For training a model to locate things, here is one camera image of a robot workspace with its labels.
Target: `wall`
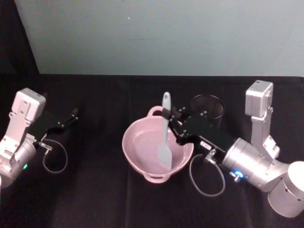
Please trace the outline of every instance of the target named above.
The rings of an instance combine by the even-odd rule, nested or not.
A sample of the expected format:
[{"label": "wall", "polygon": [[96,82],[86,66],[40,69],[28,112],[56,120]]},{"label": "wall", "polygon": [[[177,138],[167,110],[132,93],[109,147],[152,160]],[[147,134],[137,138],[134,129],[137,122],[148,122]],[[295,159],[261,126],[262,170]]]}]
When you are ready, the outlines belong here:
[{"label": "wall", "polygon": [[303,0],[15,0],[40,73],[303,76]]}]

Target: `spatula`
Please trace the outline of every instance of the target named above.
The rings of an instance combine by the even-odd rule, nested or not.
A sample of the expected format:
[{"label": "spatula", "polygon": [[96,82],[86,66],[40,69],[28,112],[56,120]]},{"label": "spatula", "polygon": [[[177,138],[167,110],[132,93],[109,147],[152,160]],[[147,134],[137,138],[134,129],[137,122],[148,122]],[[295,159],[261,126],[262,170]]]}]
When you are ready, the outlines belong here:
[{"label": "spatula", "polygon": [[[171,96],[169,92],[165,92],[162,98],[162,107],[171,110]],[[159,162],[167,167],[168,169],[172,168],[172,153],[167,144],[168,136],[168,123],[169,120],[163,119],[163,143],[158,147],[157,158]]]}]

